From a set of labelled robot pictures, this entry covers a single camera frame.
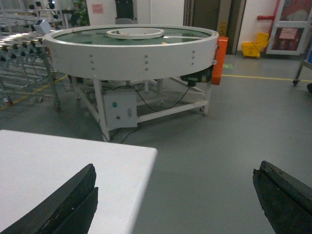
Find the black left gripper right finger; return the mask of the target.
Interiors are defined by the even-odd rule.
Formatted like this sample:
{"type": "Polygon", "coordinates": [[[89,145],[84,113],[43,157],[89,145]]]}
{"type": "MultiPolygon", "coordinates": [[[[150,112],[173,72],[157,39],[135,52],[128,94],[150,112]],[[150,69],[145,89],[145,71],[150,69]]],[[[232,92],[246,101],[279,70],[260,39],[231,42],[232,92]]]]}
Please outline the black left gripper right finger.
{"type": "Polygon", "coordinates": [[[277,234],[312,232],[312,189],[267,161],[253,171],[264,215],[277,234]]]}

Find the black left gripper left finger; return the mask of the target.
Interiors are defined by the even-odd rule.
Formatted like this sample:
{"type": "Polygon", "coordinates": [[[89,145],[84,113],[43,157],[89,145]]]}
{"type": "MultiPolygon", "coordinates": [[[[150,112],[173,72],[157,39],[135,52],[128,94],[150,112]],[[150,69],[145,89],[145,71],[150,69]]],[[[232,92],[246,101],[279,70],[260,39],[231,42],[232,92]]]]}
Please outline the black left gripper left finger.
{"type": "Polygon", "coordinates": [[[2,234],[86,234],[98,206],[96,170],[86,165],[2,234]]]}

